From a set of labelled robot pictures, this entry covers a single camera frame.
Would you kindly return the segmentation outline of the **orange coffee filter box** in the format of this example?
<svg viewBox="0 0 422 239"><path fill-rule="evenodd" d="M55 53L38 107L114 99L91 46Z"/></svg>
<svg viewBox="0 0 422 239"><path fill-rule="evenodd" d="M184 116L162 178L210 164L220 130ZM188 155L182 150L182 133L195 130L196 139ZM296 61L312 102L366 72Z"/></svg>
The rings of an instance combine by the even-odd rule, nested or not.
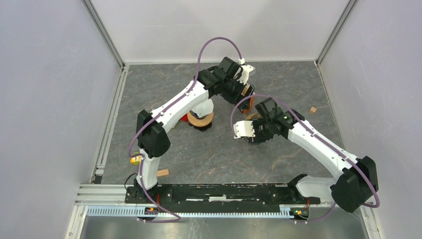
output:
<svg viewBox="0 0 422 239"><path fill-rule="evenodd" d="M251 111L254 103L254 97L246 99L243 101L237 108L243 113L246 114Z"/></svg>

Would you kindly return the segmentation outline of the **white paper coffee filter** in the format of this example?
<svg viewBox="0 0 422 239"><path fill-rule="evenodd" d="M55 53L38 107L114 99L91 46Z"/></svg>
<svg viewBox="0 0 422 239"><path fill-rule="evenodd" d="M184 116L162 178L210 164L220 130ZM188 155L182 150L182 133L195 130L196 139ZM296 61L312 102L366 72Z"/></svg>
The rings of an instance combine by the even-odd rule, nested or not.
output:
<svg viewBox="0 0 422 239"><path fill-rule="evenodd" d="M213 112L213 102L211 99L198 104L190 110L190 113L197 119L203 119Z"/></svg>

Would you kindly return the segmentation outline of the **dark brown dripper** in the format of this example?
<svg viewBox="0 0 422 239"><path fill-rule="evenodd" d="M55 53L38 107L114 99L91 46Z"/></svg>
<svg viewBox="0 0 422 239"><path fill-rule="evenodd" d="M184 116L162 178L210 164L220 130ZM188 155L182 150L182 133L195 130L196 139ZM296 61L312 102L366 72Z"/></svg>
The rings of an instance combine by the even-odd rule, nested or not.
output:
<svg viewBox="0 0 422 239"><path fill-rule="evenodd" d="M195 125L193 126L194 129L199 130L199 131L207 131L211 127L212 127L211 123L205 126L195 126Z"/></svg>

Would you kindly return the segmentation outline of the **brown paper coffee filter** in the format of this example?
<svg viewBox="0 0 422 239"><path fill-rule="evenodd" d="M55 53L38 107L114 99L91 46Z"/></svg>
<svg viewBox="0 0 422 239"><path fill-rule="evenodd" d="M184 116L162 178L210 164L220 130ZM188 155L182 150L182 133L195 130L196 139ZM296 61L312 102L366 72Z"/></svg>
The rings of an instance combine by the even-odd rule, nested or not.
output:
<svg viewBox="0 0 422 239"><path fill-rule="evenodd" d="M256 119L261 119L262 116L259 113L254 113L251 115L248 115L245 120L256 120Z"/></svg>

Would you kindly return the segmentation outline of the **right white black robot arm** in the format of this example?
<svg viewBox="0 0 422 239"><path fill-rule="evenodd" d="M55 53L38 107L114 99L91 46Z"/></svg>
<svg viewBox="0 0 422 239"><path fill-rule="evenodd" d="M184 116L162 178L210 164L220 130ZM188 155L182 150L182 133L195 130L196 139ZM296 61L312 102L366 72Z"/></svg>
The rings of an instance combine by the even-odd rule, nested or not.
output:
<svg viewBox="0 0 422 239"><path fill-rule="evenodd" d="M309 153L331 174L328 178L309 175L295 178L287 190L291 202L318 198L333 201L349 213L361 206L380 207L377 169L372 158L359 158L347 152L318 132L297 111L282 110L272 98L257 104L256 109L258 118L233 125L238 137L247 138L249 143L262 143L281 136Z"/></svg>

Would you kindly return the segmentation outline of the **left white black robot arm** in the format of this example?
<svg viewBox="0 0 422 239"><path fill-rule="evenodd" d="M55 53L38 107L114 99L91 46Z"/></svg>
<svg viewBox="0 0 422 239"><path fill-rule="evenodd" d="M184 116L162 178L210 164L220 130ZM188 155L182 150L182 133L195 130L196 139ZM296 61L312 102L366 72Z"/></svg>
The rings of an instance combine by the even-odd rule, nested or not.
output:
<svg viewBox="0 0 422 239"><path fill-rule="evenodd" d="M156 198L157 171L161 156L171 143L167 133L194 107L215 95L235 106L242 113L252 107L255 87L247 81L255 68L224 57L219 65L200 70L194 79L171 100L151 112L142 110L137 116L136 138L142 157L137 182L137 196L145 203Z"/></svg>

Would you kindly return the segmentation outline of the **small wooden cube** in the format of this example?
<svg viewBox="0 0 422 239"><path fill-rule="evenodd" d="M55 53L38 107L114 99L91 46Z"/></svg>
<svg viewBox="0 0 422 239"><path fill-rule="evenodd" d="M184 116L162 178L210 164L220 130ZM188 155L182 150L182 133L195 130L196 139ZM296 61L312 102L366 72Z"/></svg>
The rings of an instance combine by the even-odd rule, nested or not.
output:
<svg viewBox="0 0 422 239"><path fill-rule="evenodd" d="M317 111L317 108L311 107L310 110L309 110L309 114L314 115L316 113L316 111Z"/></svg>

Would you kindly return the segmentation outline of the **colourful toy block pile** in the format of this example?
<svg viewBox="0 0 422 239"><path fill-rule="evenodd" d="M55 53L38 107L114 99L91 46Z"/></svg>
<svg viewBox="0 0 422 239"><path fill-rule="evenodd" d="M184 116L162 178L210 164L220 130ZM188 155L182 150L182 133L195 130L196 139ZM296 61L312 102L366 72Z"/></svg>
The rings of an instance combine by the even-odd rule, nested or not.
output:
<svg viewBox="0 0 422 239"><path fill-rule="evenodd" d="M189 120L188 120L188 115L187 115L187 114L183 115L183 116L182 116L182 117L178 120L178 122L176 123L175 127L177 127L179 124L181 124L181 123L183 123L183 122L189 122Z"/></svg>

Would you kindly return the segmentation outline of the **flat wooden block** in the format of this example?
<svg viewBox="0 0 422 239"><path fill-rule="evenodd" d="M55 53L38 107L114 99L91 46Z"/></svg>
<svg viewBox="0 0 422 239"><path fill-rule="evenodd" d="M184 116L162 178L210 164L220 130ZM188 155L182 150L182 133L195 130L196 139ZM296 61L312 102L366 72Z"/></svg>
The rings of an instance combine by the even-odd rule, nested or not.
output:
<svg viewBox="0 0 422 239"><path fill-rule="evenodd" d="M168 169L158 170L156 176L157 177L164 177L168 176L170 174L170 171Z"/></svg>

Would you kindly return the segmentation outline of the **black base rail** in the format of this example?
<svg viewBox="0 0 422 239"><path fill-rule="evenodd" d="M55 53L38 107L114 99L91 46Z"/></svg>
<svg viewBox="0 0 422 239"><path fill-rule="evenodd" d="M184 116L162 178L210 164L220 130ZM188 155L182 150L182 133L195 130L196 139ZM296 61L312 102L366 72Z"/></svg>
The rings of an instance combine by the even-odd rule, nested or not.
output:
<svg viewBox="0 0 422 239"><path fill-rule="evenodd" d="M148 204L149 197L173 213L275 212L280 205L317 205L288 184L158 184L146 195L141 186L126 190L128 204Z"/></svg>

